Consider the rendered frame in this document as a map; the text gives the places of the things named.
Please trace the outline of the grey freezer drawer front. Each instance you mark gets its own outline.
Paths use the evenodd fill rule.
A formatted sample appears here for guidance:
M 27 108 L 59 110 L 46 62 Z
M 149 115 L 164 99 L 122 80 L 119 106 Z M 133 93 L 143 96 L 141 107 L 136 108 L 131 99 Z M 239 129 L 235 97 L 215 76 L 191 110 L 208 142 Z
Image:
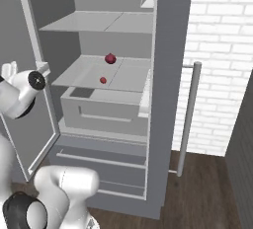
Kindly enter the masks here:
M 56 157 L 56 153 L 144 164 L 145 148 L 114 141 L 61 135 L 49 153 L 51 164 L 89 168 L 100 177 L 100 193 L 144 199 L 146 169 L 114 166 Z

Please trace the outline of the dark red round fruit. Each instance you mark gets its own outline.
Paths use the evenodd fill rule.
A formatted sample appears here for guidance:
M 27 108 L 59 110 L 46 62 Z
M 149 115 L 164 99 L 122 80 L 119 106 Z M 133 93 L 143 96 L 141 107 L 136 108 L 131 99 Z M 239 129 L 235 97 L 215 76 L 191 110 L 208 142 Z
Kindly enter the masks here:
M 105 56 L 105 61 L 108 64 L 114 64 L 117 61 L 117 58 L 112 53 L 109 53 Z

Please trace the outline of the grey fridge shelf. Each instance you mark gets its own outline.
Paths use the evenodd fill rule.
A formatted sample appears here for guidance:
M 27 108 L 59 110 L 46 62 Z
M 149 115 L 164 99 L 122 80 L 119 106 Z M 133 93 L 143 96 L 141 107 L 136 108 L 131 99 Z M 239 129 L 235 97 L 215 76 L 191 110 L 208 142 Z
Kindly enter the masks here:
M 108 64 L 104 56 L 81 55 L 56 80 L 54 86 L 142 92 L 151 61 L 144 58 L 118 57 Z M 106 84 L 100 78 L 107 79 Z
M 44 27 L 52 32 L 151 34 L 152 13 L 75 11 Z

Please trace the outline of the dark grey cabinet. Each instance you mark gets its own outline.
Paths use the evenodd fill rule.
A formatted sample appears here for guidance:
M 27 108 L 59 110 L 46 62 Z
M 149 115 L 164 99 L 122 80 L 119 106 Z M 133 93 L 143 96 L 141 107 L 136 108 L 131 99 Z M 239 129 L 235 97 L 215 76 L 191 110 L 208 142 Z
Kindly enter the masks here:
M 253 70 L 225 154 L 241 229 L 253 229 Z

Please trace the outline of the grey fridge door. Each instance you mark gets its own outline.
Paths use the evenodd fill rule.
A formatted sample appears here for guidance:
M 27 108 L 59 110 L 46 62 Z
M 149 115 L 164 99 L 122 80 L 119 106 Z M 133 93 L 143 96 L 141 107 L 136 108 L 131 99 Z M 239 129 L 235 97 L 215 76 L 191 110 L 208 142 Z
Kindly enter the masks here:
M 191 0 L 157 0 L 147 181 L 148 216 L 164 204 Z
M 23 73 L 47 67 L 31 0 L 0 0 L 0 71 L 12 61 Z M 29 181 L 59 136 L 49 87 L 36 95 L 28 114 L 16 119 L 0 114 L 0 133 L 16 153 L 13 180 Z

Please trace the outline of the grey left fridge door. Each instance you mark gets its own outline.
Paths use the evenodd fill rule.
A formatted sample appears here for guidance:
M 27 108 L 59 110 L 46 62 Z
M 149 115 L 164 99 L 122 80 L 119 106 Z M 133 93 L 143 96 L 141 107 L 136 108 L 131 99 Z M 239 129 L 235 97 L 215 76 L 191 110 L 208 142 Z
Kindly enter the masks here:
M 23 73 L 47 67 L 31 0 L 0 0 L 0 71 L 12 61 Z M 0 114 L 0 133 L 16 153 L 13 180 L 29 181 L 59 136 L 49 87 L 36 95 L 28 114 L 16 119 Z

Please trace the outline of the grey right fridge door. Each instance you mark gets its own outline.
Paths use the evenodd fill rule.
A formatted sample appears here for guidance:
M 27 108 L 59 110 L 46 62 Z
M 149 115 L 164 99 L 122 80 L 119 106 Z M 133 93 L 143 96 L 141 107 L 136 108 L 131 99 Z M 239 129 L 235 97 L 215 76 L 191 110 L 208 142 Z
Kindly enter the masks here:
M 164 204 L 191 0 L 157 0 L 147 181 L 148 216 Z

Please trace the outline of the grey fridge crisper drawer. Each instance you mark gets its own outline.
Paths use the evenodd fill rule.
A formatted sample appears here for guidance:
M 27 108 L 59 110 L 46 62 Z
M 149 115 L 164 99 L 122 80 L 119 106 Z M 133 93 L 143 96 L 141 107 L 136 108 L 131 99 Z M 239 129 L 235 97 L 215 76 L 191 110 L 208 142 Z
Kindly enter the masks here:
M 140 99 L 137 92 L 73 87 L 60 98 L 68 127 L 145 136 L 148 119 L 138 116 Z

